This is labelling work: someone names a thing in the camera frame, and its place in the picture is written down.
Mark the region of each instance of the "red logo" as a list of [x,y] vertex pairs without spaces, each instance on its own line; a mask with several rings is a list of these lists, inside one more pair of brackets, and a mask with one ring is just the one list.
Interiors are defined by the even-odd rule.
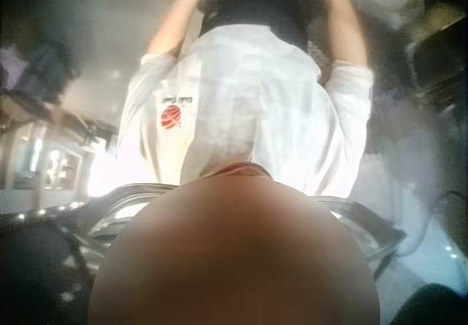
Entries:
[[169,105],[165,111],[162,112],[161,125],[166,129],[181,126],[181,109],[177,105]]

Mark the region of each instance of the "white shirt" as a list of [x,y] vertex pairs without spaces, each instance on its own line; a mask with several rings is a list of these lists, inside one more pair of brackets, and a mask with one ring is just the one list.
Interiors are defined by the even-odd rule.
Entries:
[[320,68],[266,26],[223,26],[179,62],[146,55],[119,135],[121,184],[185,184],[236,161],[307,195],[346,198],[358,174],[372,72]]

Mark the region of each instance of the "shirt logo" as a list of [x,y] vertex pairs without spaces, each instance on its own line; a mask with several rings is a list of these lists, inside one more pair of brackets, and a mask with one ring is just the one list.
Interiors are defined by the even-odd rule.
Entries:
[[172,129],[176,125],[181,127],[181,109],[177,105],[169,105],[161,115],[161,125],[166,129]]

